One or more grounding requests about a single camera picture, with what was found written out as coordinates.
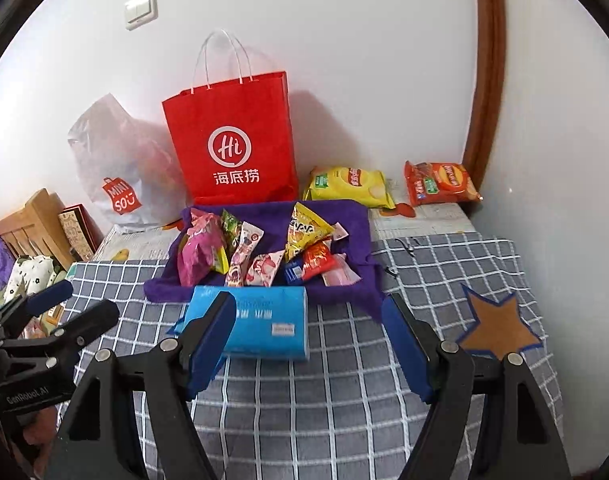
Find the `person's hand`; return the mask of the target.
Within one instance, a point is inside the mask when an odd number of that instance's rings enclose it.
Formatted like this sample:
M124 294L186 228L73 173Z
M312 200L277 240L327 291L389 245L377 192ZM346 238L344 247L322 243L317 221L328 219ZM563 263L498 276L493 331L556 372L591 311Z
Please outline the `person's hand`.
M31 415L21 427L24 440L34 450L38 451L35 460L27 460L16 442L12 443L12 451L16 464L21 471L21 479L43 479L53 451L57 434L57 408L50 406Z

